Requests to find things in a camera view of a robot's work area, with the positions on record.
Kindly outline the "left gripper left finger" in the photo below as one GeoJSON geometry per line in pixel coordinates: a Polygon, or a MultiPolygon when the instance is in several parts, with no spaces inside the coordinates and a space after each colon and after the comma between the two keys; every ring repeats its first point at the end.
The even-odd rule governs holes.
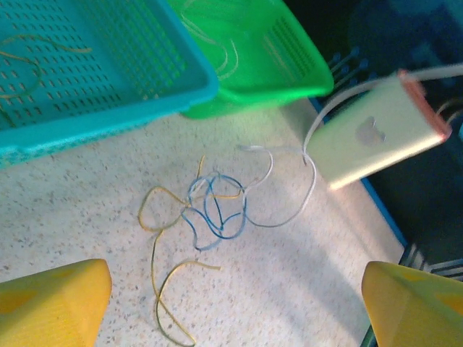
{"type": "Polygon", "coordinates": [[[0,283],[0,347],[94,347],[111,288],[103,259],[0,283]]]}

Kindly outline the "beige utensil holder terracotta rim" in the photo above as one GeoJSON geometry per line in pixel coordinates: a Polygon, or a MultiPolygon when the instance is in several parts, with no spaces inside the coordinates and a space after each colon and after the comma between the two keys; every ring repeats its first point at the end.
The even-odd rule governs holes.
{"type": "Polygon", "coordinates": [[[303,151],[332,189],[374,174],[435,147],[451,135],[451,127],[426,100],[422,81],[431,72],[400,70],[361,83],[332,97],[311,127],[303,151]]]}

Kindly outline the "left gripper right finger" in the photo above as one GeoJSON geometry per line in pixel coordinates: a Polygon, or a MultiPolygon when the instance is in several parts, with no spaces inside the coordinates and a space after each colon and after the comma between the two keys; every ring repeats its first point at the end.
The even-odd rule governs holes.
{"type": "Polygon", "coordinates": [[[361,292],[378,347],[463,347],[463,282],[371,261],[361,292]]]}

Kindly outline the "teal plastic basket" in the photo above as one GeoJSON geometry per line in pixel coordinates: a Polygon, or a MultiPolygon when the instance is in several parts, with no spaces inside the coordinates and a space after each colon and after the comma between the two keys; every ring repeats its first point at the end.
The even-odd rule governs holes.
{"type": "Polygon", "coordinates": [[[0,0],[0,169],[217,92],[213,67],[166,0],[0,0]]]}

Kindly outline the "green plastic basket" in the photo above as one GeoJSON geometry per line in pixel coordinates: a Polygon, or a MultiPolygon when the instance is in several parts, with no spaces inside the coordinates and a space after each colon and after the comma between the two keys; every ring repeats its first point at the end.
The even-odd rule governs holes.
{"type": "Polygon", "coordinates": [[[283,0],[168,0],[215,69],[216,97],[185,112],[206,119],[329,94],[325,59],[283,0]]]}

